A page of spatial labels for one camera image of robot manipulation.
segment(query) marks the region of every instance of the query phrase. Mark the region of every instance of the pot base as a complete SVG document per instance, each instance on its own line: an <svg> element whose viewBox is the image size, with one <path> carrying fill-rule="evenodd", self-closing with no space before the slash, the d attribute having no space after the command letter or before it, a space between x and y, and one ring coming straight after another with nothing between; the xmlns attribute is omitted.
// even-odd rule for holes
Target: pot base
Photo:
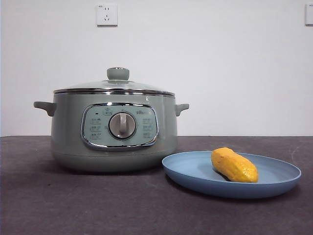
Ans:
<svg viewBox="0 0 313 235"><path fill-rule="evenodd" d="M125 172L151 168L161 164L161 160L172 154L164 151L133 156L79 156L52 152L52 156L62 166L88 172Z"/></svg>

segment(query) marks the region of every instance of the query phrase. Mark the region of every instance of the pot handle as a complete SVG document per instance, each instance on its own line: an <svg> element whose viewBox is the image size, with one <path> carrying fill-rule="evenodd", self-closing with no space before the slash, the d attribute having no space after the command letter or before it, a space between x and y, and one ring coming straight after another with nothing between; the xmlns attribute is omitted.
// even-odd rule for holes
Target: pot handle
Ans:
<svg viewBox="0 0 313 235"><path fill-rule="evenodd" d="M46 110L47 114L50 117L53 117L54 112L55 112L55 110L57 108L57 104L56 103L49 103L49 102L42 102L42 101L35 101L34 102L34 107Z"/></svg>
<svg viewBox="0 0 313 235"><path fill-rule="evenodd" d="M176 116L178 117L181 111L189 109L189 104L177 104L175 105Z"/></svg>

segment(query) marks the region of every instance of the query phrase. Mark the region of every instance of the glass lid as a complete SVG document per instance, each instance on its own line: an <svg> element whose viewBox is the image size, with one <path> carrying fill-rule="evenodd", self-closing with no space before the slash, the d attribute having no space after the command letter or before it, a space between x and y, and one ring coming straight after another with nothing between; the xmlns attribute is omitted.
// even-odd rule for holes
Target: glass lid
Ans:
<svg viewBox="0 0 313 235"><path fill-rule="evenodd" d="M126 68L110 68L107 70L108 80L89 82L71 86L65 89L55 90L53 93L86 93L86 92L110 92L110 94L162 94L175 96L174 93L164 91L161 88L128 81L129 70Z"/></svg>

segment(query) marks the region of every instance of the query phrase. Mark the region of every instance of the gray tabletop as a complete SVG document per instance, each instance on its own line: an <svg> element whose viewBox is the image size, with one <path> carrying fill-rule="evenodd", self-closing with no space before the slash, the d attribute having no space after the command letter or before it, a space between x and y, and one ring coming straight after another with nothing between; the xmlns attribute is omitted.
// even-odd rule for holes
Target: gray tabletop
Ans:
<svg viewBox="0 0 313 235"><path fill-rule="evenodd" d="M179 137L177 152L221 146L290 162L302 178L273 198L225 199L177 185L161 165L84 174L54 162L50 137L3 137L1 234L312 234L313 137Z"/></svg>

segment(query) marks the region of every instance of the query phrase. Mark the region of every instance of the wall outlet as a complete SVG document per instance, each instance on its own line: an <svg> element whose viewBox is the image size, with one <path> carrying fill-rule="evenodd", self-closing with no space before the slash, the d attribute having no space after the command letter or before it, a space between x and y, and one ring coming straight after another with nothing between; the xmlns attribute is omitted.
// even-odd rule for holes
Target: wall outlet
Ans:
<svg viewBox="0 0 313 235"><path fill-rule="evenodd" d="M305 5L305 25L313 26L313 2Z"/></svg>
<svg viewBox="0 0 313 235"><path fill-rule="evenodd" d="M117 4L97 5L97 26L117 26Z"/></svg>

